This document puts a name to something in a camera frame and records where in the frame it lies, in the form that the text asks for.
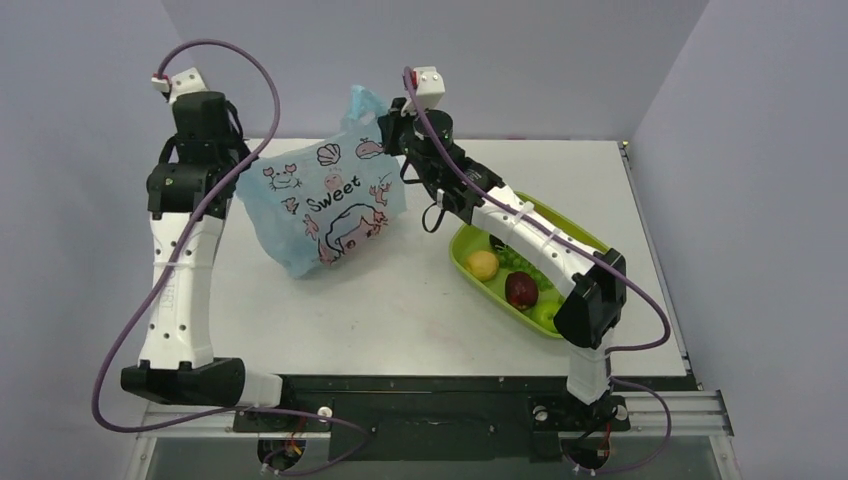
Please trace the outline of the blue printed plastic bag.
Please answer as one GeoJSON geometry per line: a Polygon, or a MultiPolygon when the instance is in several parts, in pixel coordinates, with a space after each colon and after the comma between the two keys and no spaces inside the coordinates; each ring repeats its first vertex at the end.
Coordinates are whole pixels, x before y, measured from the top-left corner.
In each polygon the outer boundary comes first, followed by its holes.
{"type": "Polygon", "coordinates": [[[260,158],[240,175],[236,194],[257,239],[290,276],[339,263],[405,211],[399,161],[385,153],[377,124],[387,111],[354,86],[336,135],[260,158]]]}

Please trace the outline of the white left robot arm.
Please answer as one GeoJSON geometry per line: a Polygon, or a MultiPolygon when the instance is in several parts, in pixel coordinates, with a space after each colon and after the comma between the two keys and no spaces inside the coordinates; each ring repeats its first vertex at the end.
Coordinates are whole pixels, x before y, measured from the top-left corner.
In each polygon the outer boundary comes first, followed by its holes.
{"type": "Polygon", "coordinates": [[[171,104],[176,132],[146,180],[154,240],[154,291],[136,365],[124,391],[165,405],[259,407],[272,429],[291,427],[298,402],[278,375],[218,357],[210,335],[214,263],[235,191],[227,175],[244,160],[237,111],[220,92],[182,94],[171,104]]]}

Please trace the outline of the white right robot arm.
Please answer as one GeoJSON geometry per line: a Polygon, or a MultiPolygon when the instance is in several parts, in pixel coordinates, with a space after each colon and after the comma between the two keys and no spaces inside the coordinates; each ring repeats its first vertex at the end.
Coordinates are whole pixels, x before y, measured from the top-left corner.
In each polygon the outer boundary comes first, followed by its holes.
{"type": "Polygon", "coordinates": [[[402,155],[441,213],[450,213],[493,235],[527,260],[562,295],[553,318],[569,344],[570,370],[564,400],[566,418],[588,427],[604,412],[602,398],[611,388],[607,353],[612,331],[626,302],[626,261],[614,249],[601,251],[567,235],[503,179],[473,160],[453,141],[451,117],[428,110],[425,119],[437,133],[431,139],[412,102],[392,100],[378,119],[383,147],[402,155]]]}

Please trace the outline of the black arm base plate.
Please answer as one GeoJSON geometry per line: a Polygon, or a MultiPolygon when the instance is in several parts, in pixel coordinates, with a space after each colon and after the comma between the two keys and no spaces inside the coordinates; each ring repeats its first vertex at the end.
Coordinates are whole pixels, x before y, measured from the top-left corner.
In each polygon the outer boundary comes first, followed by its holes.
{"type": "Polygon", "coordinates": [[[586,406],[557,376],[293,375],[283,413],[237,414],[237,433],[303,440],[322,434],[329,455],[354,461],[558,461],[633,431],[624,388],[586,406]]]}

